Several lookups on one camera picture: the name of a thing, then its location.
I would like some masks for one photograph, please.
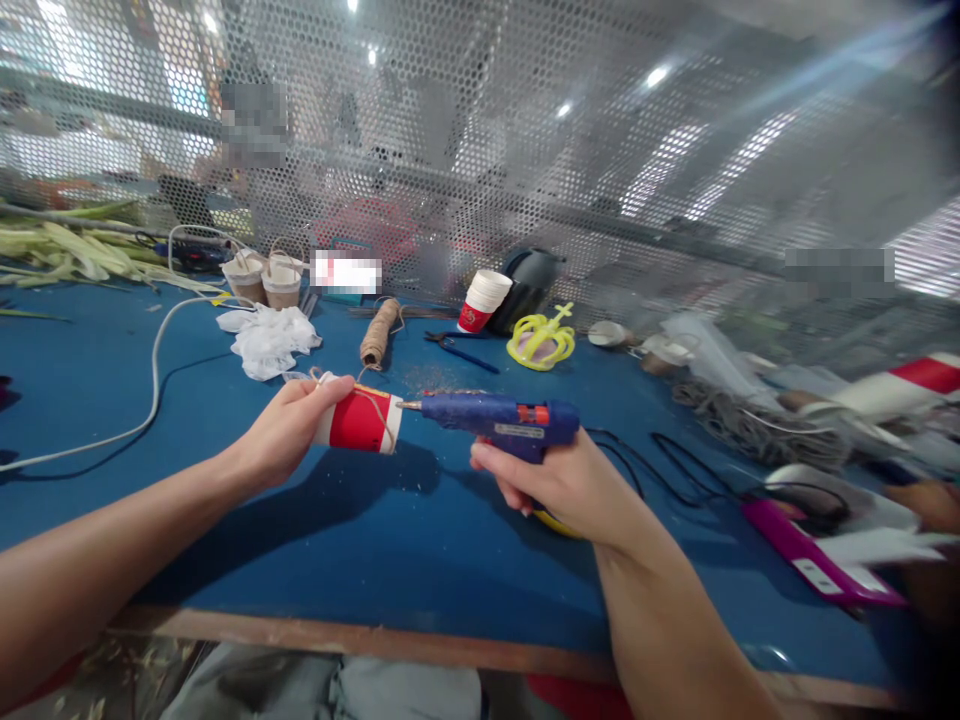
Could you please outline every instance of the metal mesh screen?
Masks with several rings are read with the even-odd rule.
[[[578,325],[644,331],[692,307],[745,349],[838,372],[960,342],[949,300],[785,291],[784,248],[896,239],[905,288],[957,294],[951,268],[924,260],[931,234],[956,253],[955,211],[917,225],[958,187],[954,108],[842,54],[654,0],[0,12],[8,200],[47,207],[50,182],[77,181],[138,199],[151,227],[207,218],[291,252],[360,243],[388,292],[450,302],[509,249],[548,247],[567,258],[554,295]],[[282,136],[251,127],[267,116]],[[259,154],[231,168],[231,147]]]

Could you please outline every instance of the black kettle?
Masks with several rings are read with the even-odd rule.
[[[553,287],[566,258],[540,248],[520,248],[510,254],[500,270],[513,287],[487,323],[497,335],[512,335],[517,320],[535,314]]]

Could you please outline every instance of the pliers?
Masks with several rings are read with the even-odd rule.
[[[442,348],[443,348],[444,350],[446,350],[448,353],[452,353],[452,354],[456,355],[457,357],[461,357],[461,358],[463,358],[464,360],[466,360],[467,362],[472,362],[474,365],[479,365],[480,367],[482,367],[484,370],[486,370],[486,371],[488,371],[488,372],[492,372],[492,373],[494,373],[494,374],[496,374],[496,375],[499,375],[499,374],[500,374],[500,370],[499,370],[498,368],[495,368],[495,367],[494,367],[493,365],[491,365],[490,363],[484,362],[484,361],[481,360],[480,358],[474,357],[473,355],[469,355],[468,353],[463,352],[463,350],[457,350],[455,347],[453,347],[453,340],[451,340],[450,338],[455,338],[455,337],[459,337],[459,338],[476,338],[477,336],[474,335],[473,333],[458,333],[458,332],[453,332],[453,333],[446,333],[446,332],[444,332],[444,333],[425,332],[425,333],[423,334],[423,339],[424,339],[424,340],[427,340],[428,342],[435,342],[435,343],[437,343],[437,345],[439,345],[440,347],[442,347]]]

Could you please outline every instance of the person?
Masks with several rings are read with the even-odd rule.
[[[91,644],[227,513],[284,483],[321,415],[353,386],[349,376],[288,383],[209,460],[0,554],[0,711]],[[470,464],[495,477],[514,510],[528,514],[536,498],[593,543],[614,662],[636,717],[779,716],[680,547],[582,428],[542,465],[482,443]]]

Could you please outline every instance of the hot glue gun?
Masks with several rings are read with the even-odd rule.
[[[570,445],[580,427],[580,413],[570,403],[518,403],[506,395],[440,393],[397,403],[417,410],[448,430],[466,430],[529,463],[542,463],[554,445]]]

